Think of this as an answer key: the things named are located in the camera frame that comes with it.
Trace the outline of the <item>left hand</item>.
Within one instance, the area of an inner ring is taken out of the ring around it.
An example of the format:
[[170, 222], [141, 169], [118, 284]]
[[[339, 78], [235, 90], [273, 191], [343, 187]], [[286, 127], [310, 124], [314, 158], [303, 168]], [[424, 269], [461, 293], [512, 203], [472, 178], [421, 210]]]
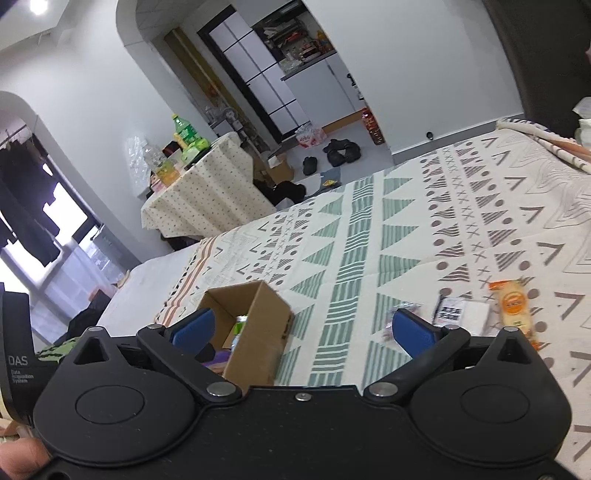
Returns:
[[21, 438], [0, 446], [2, 479], [28, 479], [49, 461], [48, 451], [36, 438]]

